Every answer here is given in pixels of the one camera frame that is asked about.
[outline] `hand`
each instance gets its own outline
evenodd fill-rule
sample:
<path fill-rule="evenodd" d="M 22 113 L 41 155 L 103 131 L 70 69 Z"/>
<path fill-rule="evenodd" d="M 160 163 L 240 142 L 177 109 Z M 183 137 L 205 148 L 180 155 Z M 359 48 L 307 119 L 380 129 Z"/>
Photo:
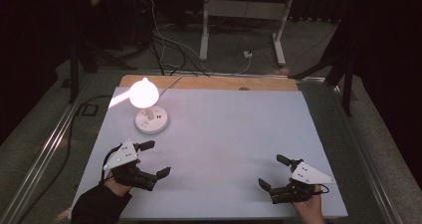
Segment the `hand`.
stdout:
<path fill-rule="evenodd" d="M 130 189 L 131 186 L 122 185 L 120 183 L 117 183 L 114 178 L 112 177 L 111 171 L 106 176 L 104 186 L 108 187 L 109 190 L 111 190 L 115 195 L 122 197 L 124 194 L 126 194 Z"/>
<path fill-rule="evenodd" d="M 314 192 L 320 192 L 320 185 L 315 185 Z M 323 224 L 322 207 L 320 195 L 313 195 L 305 202 L 293 202 L 304 224 Z"/>

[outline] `white lamp base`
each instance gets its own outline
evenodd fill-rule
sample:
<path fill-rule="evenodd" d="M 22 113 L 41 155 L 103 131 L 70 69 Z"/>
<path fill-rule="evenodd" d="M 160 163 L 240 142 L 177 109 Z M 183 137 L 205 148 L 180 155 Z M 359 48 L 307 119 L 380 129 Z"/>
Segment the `white lamp base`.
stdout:
<path fill-rule="evenodd" d="M 157 106 L 142 109 L 136 115 L 135 123 L 140 132 L 145 134 L 157 134 L 168 125 L 167 112 Z"/>

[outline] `dark background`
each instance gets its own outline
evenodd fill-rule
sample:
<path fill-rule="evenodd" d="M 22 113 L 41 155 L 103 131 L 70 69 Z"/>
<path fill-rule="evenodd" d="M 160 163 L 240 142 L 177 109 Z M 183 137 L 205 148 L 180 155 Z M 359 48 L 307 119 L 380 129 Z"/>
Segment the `dark background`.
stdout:
<path fill-rule="evenodd" d="M 198 12 L 202 3 L 155 1 L 160 12 L 181 26 L 189 22 L 184 11 Z M 419 185 L 421 7 L 422 0 L 295 0 L 291 13 L 297 21 L 342 18 L 324 56 L 347 52 L 350 44 L 357 44 L 354 73 L 362 77 Z M 56 80 L 55 68 L 69 58 L 70 34 L 99 39 L 103 36 L 93 30 L 100 30 L 93 28 L 102 24 L 105 33 L 114 34 L 104 44 L 120 45 L 118 21 L 108 15 L 107 6 L 100 12 L 90 10 L 88 0 L 0 0 L 0 142 Z"/>

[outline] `black sleeve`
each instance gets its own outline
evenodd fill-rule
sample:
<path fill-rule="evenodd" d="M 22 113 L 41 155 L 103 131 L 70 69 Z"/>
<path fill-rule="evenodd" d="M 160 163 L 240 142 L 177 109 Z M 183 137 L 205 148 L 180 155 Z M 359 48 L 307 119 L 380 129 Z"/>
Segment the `black sleeve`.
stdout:
<path fill-rule="evenodd" d="M 131 195 L 115 195 L 111 190 L 98 185 L 78 199 L 72 211 L 72 223 L 116 223 L 129 202 Z"/>

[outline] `white tabletop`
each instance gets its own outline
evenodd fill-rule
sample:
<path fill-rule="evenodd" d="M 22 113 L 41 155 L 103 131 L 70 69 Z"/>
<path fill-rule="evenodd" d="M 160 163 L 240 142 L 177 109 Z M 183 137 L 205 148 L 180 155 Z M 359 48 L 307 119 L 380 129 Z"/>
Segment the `white tabletop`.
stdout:
<path fill-rule="evenodd" d="M 152 192 L 132 189 L 121 219 L 291 218 L 290 203 L 273 204 L 258 184 L 286 186 L 290 169 L 276 161 L 281 154 L 303 159 L 333 176 L 301 92 L 169 89 L 158 101 L 170 122 L 165 131 L 137 131 L 138 109 L 116 88 L 77 195 L 98 184 L 106 154 L 120 143 L 155 140 L 139 152 L 139 168 L 170 174 Z M 336 184 L 322 196 L 325 217 L 346 216 Z"/>

